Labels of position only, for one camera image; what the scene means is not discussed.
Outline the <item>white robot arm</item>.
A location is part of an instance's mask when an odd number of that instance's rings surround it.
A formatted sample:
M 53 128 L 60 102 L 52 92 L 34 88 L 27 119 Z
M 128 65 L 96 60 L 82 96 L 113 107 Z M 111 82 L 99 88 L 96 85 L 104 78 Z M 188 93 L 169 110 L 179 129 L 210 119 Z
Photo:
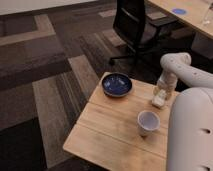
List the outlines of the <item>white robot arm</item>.
M 171 107 L 166 171 L 213 171 L 213 73 L 193 67 L 186 52 L 161 57 L 152 104 L 162 108 L 181 80 L 188 88 Z

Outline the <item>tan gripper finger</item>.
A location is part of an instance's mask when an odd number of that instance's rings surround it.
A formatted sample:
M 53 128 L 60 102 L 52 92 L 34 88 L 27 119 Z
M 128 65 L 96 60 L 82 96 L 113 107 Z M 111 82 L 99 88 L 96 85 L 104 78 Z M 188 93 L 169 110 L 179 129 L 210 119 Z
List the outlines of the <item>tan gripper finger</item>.
M 161 89 L 158 86 L 156 86 L 153 90 L 153 95 L 156 96 L 159 93 L 160 90 Z
M 172 91 L 166 91 L 166 100 L 169 100 L 171 97 L 172 97 L 172 93 L 173 93 L 173 90 Z

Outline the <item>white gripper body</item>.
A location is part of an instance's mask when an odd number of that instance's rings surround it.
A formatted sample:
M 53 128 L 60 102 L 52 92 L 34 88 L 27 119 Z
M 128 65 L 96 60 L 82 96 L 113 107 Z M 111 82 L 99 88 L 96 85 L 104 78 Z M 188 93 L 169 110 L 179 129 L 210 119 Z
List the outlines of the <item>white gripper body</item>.
M 157 86 L 166 91 L 173 91 L 177 86 L 178 78 L 171 72 L 163 71 L 157 81 Z

